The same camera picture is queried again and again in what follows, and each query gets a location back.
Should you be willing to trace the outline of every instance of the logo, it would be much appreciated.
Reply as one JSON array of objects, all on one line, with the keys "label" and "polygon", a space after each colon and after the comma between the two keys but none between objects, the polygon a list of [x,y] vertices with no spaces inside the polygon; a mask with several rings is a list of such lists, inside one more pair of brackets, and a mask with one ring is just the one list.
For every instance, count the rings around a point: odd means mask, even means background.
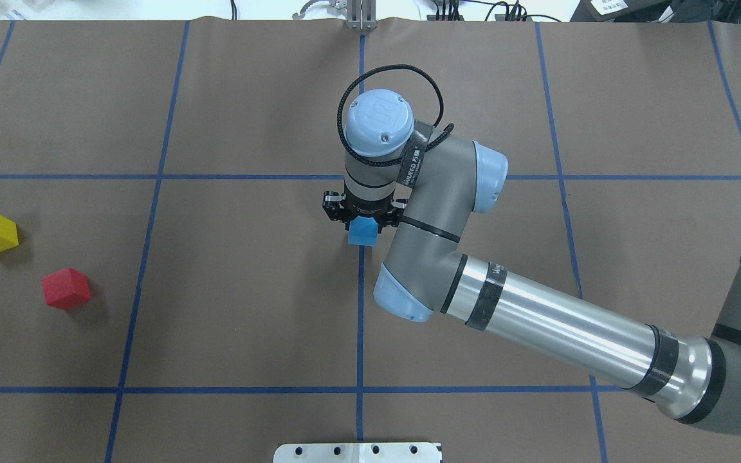
[{"label": "logo", "polygon": [[408,168],[408,175],[405,176],[405,182],[407,184],[410,184],[411,181],[414,179],[414,174],[417,171],[417,167],[419,167],[419,162],[420,162],[419,157],[420,156],[421,156],[420,150],[415,150],[414,157],[412,158],[412,161],[411,161],[411,167]]}]

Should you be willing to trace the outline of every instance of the black cable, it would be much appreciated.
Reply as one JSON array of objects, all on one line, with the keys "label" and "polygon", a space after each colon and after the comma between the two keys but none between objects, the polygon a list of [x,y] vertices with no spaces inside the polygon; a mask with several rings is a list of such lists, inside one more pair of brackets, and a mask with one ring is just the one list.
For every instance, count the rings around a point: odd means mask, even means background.
[{"label": "black cable", "polygon": [[559,20],[558,20],[557,18],[555,18],[555,17],[550,17],[549,15],[521,15],[520,17],[517,17],[517,18],[515,19],[515,21],[522,21],[522,20],[523,20],[524,18],[526,18],[526,17],[546,17],[546,18],[548,18],[548,19],[553,19],[553,20],[554,20],[554,21],[556,21],[557,23],[561,23],[561,21],[559,21]]},{"label": "black cable", "polygon": [[514,6],[511,7],[511,11],[506,13],[505,21],[514,21],[514,18],[518,17],[518,15],[521,15],[522,12],[520,8],[523,8],[523,6],[520,6],[519,2],[514,3]]},{"label": "black cable", "polygon": [[491,12],[493,12],[493,9],[496,8],[497,6],[500,6],[500,5],[505,6],[505,16],[506,17],[508,15],[508,8],[511,8],[511,5],[508,5],[507,2],[496,2],[496,3],[488,3],[488,4],[491,5],[491,9],[488,10],[488,14],[485,15],[485,21],[487,21],[488,18],[491,17]]},{"label": "black cable", "polygon": [[[426,73],[426,71],[421,70],[420,68],[417,68],[416,66],[411,66],[410,64],[389,64],[387,66],[380,66],[378,68],[371,69],[367,73],[362,74],[359,77],[356,77],[356,80],[351,82],[349,86],[347,86],[347,90],[345,90],[345,93],[342,95],[342,99],[339,100],[339,108],[336,112],[336,130],[339,132],[339,140],[342,142],[342,146],[345,147],[345,150],[350,153],[352,158],[356,159],[356,161],[361,162],[362,164],[365,164],[365,166],[370,167],[388,167],[388,166],[396,166],[397,164],[400,164],[402,162],[402,158],[392,159],[390,161],[382,161],[382,162],[373,162],[369,161],[365,156],[362,156],[358,152],[352,149],[351,145],[347,143],[347,138],[345,138],[345,130],[342,128],[342,112],[344,112],[345,109],[345,103],[347,102],[347,97],[350,96],[351,92],[353,91],[356,86],[358,86],[362,81],[367,79],[370,76],[373,76],[374,74],[383,73],[384,71],[393,71],[395,69],[405,69],[408,71],[414,71],[414,73],[419,74],[420,76],[424,77],[427,82],[430,83],[430,87],[433,87],[433,90],[436,92],[436,99],[439,100],[439,115],[436,116],[436,121],[433,123],[433,126],[436,127],[439,125],[440,121],[442,120],[442,115],[444,114],[444,100],[442,99],[442,92],[439,90],[439,86],[436,85],[436,82],[433,80],[431,76]],[[434,149],[439,143],[442,143],[442,141],[445,140],[450,135],[450,132],[453,130],[453,124],[449,123],[447,127],[445,127],[442,130],[442,134],[439,135],[439,137],[436,138],[436,140],[432,141],[425,149],[425,152],[429,152],[429,150]]]},{"label": "black cable", "polygon": [[468,2],[468,3],[479,3],[480,5],[493,5],[494,4],[492,2],[480,2],[479,0],[462,0],[462,1]]}]

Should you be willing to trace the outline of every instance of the white label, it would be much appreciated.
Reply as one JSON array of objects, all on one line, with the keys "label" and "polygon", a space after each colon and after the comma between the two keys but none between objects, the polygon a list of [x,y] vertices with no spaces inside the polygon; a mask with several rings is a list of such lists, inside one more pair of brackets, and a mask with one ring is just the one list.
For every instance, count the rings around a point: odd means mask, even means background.
[{"label": "white label", "polygon": [[590,3],[600,15],[609,15],[627,8],[624,0],[590,0]]}]

